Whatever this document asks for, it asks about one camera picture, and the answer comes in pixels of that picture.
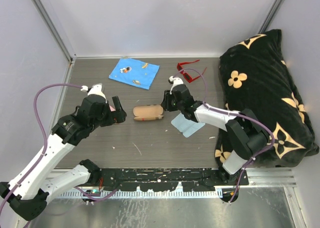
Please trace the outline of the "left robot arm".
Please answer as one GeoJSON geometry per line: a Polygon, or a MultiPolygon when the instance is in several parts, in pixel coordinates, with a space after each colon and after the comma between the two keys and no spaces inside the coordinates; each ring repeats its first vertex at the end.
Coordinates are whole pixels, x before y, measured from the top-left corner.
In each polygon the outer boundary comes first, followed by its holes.
{"type": "Polygon", "coordinates": [[[52,128],[47,142],[28,166],[10,182],[1,182],[0,195],[12,210],[26,221],[39,216],[61,193],[81,184],[94,186],[101,169],[92,161],[82,160],[71,171],[47,181],[56,165],[98,127],[123,123],[127,114],[117,96],[114,110],[100,95],[88,95],[75,111],[61,117],[52,128]]]}

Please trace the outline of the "brown striped glasses case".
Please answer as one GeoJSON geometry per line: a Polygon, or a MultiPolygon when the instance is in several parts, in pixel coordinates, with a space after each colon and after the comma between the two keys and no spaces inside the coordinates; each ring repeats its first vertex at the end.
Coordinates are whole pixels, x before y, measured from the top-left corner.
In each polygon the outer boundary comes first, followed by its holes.
{"type": "Polygon", "coordinates": [[[152,121],[162,119],[164,109],[161,105],[144,105],[133,108],[135,121],[152,121]]]}

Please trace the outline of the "light blue cloth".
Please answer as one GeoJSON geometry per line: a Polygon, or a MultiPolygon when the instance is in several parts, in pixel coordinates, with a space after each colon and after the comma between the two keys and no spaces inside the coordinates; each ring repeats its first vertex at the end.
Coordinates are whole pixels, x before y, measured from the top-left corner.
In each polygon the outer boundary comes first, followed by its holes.
{"type": "Polygon", "coordinates": [[[188,120],[182,114],[179,114],[171,121],[171,125],[182,133],[185,138],[189,138],[198,130],[203,128],[205,123],[188,120]]]}

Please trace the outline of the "red sunglasses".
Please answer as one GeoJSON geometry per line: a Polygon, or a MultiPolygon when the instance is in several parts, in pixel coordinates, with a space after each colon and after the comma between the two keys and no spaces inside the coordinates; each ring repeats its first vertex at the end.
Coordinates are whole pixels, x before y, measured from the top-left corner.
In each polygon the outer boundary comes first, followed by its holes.
{"type": "Polygon", "coordinates": [[[195,60],[195,61],[189,61],[189,62],[180,62],[177,63],[177,70],[178,72],[175,74],[175,77],[177,75],[182,75],[184,77],[184,79],[188,82],[188,83],[192,83],[193,81],[199,79],[207,70],[207,67],[205,67],[201,72],[199,72],[198,70],[189,68],[189,65],[191,64],[195,64],[197,62],[199,62],[200,60],[195,60]],[[197,73],[197,76],[195,75],[191,75],[190,71],[193,71],[195,73],[197,73]]]}

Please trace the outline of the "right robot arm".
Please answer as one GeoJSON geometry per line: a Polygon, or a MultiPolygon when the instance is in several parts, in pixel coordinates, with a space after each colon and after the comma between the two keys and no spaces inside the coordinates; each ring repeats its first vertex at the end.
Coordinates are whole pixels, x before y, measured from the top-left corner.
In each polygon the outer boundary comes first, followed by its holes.
{"type": "Polygon", "coordinates": [[[179,112],[171,123],[185,137],[205,124],[227,133],[232,151],[218,168],[220,181],[226,185],[232,184],[239,171],[275,143],[273,133],[257,120],[250,109],[228,111],[196,101],[187,86],[178,80],[172,81],[171,88],[164,92],[161,106],[165,111],[179,112]]]}

